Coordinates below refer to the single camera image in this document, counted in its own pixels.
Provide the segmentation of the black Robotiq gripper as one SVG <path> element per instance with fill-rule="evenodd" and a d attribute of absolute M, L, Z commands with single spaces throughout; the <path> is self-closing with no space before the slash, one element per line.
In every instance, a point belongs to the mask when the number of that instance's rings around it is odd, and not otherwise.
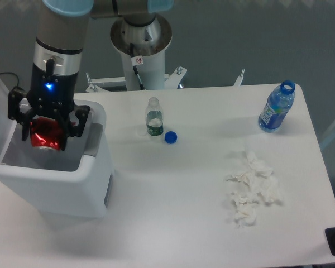
<path fill-rule="evenodd" d="M 55 119 L 63 131 L 60 150 L 65 151 L 68 137 L 81 137 L 90 112 L 90 106 L 76 105 L 73 101 L 78 73 L 72 75 L 47 75 L 35 64 L 32 66 L 29 92 L 14 86 L 8 94 L 8 118 L 22 126 L 22 141 L 26 141 L 31 121 L 35 116 Z M 31 108 L 21 112 L 20 103 L 26 98 Z M 71 112 L 78 119 L 73 125 Z"/>

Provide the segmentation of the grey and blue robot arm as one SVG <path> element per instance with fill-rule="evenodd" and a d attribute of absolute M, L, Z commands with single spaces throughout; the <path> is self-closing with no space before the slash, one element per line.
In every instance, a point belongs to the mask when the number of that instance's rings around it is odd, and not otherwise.
<path fill-rule="evenodd" d="M 91 18 L 115 18 L 110 36 L 121 54 L 128 90 L 165 87 L 165 50 L 172 30 L 162 12 L 173 1 L 42 1 L 28 91 L 8 95 L 8 118 L 35 147 L 64 150 L 83 134 L 90 108 L 74 91 Z"/>

